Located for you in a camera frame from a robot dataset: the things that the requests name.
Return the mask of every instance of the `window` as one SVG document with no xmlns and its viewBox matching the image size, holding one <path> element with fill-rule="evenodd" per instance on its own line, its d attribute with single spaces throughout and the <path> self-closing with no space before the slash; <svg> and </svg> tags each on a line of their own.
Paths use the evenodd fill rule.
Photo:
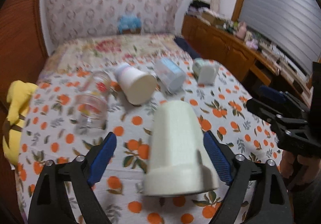
<svg viewBox="0 0 321 224">
<path fill-rule="evenodd" d="M 244 0 L 239 19 L 312 73 L 312 62 L 321 54 L 321 9 L 316 0 Z"/>
</svg>

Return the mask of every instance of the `bed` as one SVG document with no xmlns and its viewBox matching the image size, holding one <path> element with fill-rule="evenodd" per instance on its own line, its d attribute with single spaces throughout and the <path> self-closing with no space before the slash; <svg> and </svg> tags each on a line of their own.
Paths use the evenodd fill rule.
<svg viewBox="0 0 321 224">
<path fill-rule="evenodd" d="M 24 217 L 37 178 L 46 160 L 56 163 L 86 154 L 113 131 L 118 144 L 102 180 L 93 191 L 112 223 L 208 223 L 219 208 L 227 186 L 193 196 L 175 198 L 144 197 L 142 180 L 148 163 L 148 138 L 158 106 L 170 100 L 189 103 L 200 127 L 211 130 L 234 153 L 252 161 L 272 158 L 280 163 L 281 150 L 269 124 L 249 113 L 245 102 L 251 98 L 235 77 L 220 66 L 213 86 L 198 85 L 191 67 L 193 60 L 173 40 L 171 34 L 123 35 L 78 39 L 61 45 L 49 58 L 38 81 L 39 88 L 29 103 L 29 113 L 21 137 L 17 193 Z M 186 73 L 183 90 L 170 94 L 159 83 L 150 101 L 130 105 L 117 84 L 113 70 L 126 61 L 142 71 L 153 73 L 154 61 L 168 57 Z M 112 78 L 106 129 L 76 130 L 75 97 L 93 71 L 104 70 Z M 245 218 L 254 183 L 250 182 L 236 223 Z M 66 183 L 76 220 L 83 222 L 72 186 Z"/>
</svg>

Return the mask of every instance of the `yellow stuffed toy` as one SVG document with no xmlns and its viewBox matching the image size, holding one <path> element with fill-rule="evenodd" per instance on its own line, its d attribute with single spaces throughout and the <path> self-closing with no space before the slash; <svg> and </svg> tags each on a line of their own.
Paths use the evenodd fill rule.
<svg viewBox="0 0 321 224">
<path fill-rule="evenodd" d="M 4 156 L 15 166 L 18 164 L 21 131 L 28 113 L 29 100 L 37 87 L 33 83 L 14 81 L 8 90 L 7 103 L 11 104 L 2 127 L 2 143 Z"/>
</svg>

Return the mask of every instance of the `cardboard box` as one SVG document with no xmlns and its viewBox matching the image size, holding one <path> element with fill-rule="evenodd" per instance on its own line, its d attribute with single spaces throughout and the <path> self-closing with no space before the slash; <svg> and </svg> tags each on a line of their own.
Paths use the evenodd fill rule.
<svg viewBox="0 0 321 224">
<path fill-rule="evenodd" d="M 222 26 L 222 25 L 224 24 L 224 22 L 225 22 L 224 20 L 219 19 L 219 18 L 217 18 L 217 17 L 215 17 L 215 16 L 212 16 L 211 14 L 206 13 L 206 12 L 203 12 L 203 13 L 202 13 L 202 17 L 203 17 L 205 20 L 209 21 L 212 26 L 215 26 L 215 25 L 220 25 L 220 26 Z"/>
</svg>

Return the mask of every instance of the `wooden dresser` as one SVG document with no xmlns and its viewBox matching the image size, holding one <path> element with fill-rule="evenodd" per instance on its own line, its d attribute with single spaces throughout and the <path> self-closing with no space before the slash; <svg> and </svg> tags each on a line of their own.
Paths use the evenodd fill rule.
<svg viewBox="0 0 321 224">
<path fill-rule="evenodd" d="M 278 68 L 262 53 L 250 49 L 239 40 L 214 26 L 209 26 L 193 16 L 185 16 L 183 37 L 205 59 L 224 65 L 249 91 L 251 83 L 259 79 L 262 84 L 278 91 L 288 91 L 308 104 L 309 89 L 303 85 L 304 93 L 293 86 L 293 77 L 279 73 Z"/>
</svg>

